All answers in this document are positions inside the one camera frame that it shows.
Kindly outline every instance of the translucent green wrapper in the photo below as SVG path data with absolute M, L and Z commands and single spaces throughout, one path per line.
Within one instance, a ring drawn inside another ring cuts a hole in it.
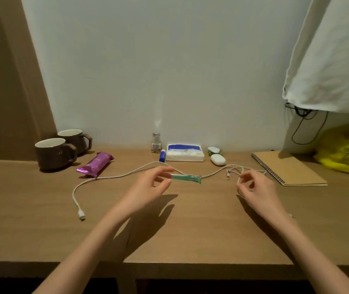
M 189 182 L 201 183 L 201 176 L 199 176 L 199 175 L 172 174 L 172 179 L 186 180 Z

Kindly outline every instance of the blue glue stick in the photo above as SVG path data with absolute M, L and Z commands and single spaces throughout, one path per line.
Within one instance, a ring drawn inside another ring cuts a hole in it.
M 159 161 L 165 163 L 165 156 L 166 156 L 165 150 L 161 150 L 161 153 L 159 154 Z

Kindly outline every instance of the yellow plastic bag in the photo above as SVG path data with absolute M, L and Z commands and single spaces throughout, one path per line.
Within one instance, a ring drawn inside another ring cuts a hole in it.
M 349 125 L 326 131 L 314 158 L 327 168 L 349 173 Z

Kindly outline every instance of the white cloth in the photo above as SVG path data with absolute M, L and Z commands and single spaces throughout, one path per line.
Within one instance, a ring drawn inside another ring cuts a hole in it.
M 312 0 L 283 98 L 300 108 L 349 112 L 349 0 Z

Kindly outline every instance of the black cable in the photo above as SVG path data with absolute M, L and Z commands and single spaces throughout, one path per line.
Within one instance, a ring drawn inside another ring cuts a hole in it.
M 316 133 L 315 137 L 314 137 L 310 142 L 307 142 L 307 143 L 298 143 L 298 142 L 295 142 L 295 141 L 294 141 L 294 136 L 295 136 L 295 134 L 297 133 L 297 131 L 299 130 L 299 128 L 300 128 L 302 122 L 303 122 L 304 120 L 313 119 L 313 118 L 318 114 L 319 111 L 318 111 L 318 110 L 312 110 L 312 109 L 303 109 L 303 108 L 299 108 L 299 107 L 297 107 L 297 106 L 292 107 L 292 106 L 290 105 L 290 103 L 285 103 L 285 107 L 286 107 L 286 108 L 289 108 L 289 109 L 294 109 L 294 110 L 296 111 L 296 114 L 302 118 L 301 121 L 300 121 L 300 123 L 299 123 L 299 125 L 297 126 L 297 128 L 296 128 L 295 131 L 294 131 L 294 133 L 292 134 L 292 137 L 291 137 L 292 142 L 295 143 L 295 144 L 297 144 L 297 145 L 308 145 L 308 144 L 313 143 L 313 142 L 316 140 L 316 138 L 318 137 L 320 131 L 323 129 L 324 124 L 325 124 L 326 121 L 327 121 L 329 112 L 328 112 L 328 111 L 325 112 L 324 121 L 323 121 L 322 125 L 320 126 L 318 132 Z M 311 117 L 309 117 L 309 118 L 307 118 L 307 116 L 308 116 L 310 113 L 312 113 L 312 112 L 315 112 L 314 115 L 311 116 Z

